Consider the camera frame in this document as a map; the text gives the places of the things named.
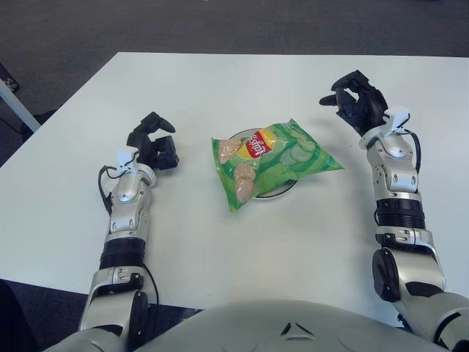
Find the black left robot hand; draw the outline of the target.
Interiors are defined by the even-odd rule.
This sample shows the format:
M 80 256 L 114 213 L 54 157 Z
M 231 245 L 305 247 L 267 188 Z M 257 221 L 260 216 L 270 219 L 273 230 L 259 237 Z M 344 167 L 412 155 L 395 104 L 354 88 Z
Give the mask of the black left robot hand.
M 127 146 L 135 147 L 139 152 L 139 156 L 136 159 L 137 162 L 145 164 L 151 169 L 165 170 L 176 168 L 180 159 L 177 155 L 172 136 L 163 136 L 155 140 L 151 140 L 149 137 L 151 133 L 159 129 L 168 133 L 176 131 L 170 122 L 152 111 L 129 134 Z

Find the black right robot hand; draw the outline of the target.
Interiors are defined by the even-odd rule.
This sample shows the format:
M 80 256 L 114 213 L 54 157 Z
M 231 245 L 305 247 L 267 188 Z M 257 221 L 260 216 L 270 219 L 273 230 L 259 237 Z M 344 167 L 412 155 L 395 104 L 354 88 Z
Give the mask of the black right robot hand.
M 320 99 L 321 106 L 335 106 L 336 114 L 350 125 L 359 136 L 384 125 L 388 105 L 382 92 L 369 83 L 361 71 L 355 70 L 336 81 L 332 95 Z

